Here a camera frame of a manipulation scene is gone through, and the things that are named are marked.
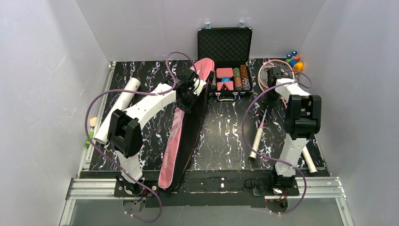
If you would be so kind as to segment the pink racket bag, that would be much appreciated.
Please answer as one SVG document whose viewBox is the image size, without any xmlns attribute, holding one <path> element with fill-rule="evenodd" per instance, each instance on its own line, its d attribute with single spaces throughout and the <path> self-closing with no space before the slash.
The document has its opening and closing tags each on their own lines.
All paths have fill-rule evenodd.
<svg viewBox="0 0 399 226">
<path fill-rule="evenodd" d="M 194 103 L 190 113 L 185 113 L 178 107 L 175 110 L 158 179 L 159 188 L 167 193 L 178 188 L 186 173 L 200 137 L 207 110 L 209 80 L 213 77 L 215 63 L 210 58 L 203 58 L 194 65 L 199 78 L 205 80 L 207 85 Z"/>
</svg>

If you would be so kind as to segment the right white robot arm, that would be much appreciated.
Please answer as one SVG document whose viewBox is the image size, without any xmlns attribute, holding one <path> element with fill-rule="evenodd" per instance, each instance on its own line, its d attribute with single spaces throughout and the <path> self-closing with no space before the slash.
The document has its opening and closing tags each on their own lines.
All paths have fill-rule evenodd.
<svg viewBox="0 0 399 226">
<path fill-rule="evenodd" d="M 267 70 L 266 103 L 274 105 L 281 97 L 287 101 L 284 117 L 286 139 L 279 158 L 273 167 L 269 186 L 289 189 L 294 186 L 295 167 L 310 138 L 321 127 L 321 97 L 304 91 L 298 82 L 283 76 L 280 67 Z"/>
</svg>

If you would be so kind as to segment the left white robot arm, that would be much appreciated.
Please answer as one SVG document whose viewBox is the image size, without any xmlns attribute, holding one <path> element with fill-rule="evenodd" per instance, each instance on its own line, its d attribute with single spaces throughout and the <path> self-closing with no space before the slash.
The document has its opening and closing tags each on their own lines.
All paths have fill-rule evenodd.
<svg viewBox="0 0 399 226">
<path fill-rule="evenodd" d="M 129 185 L 143 181 L 139 152 L 142 130 L 149 120 L 169 104 L 176 109 L 164 150 L 159 186 L 178 186 L 197 143 L 206 110 L 207 88 L 213 69 L 193 69 L 174 79 L 165 78 L 141 101 L 126 109 L 116 108 L 109 117 L 108 142 L 116 149 L 122 167 L 122 179 Z"/>
</svg>

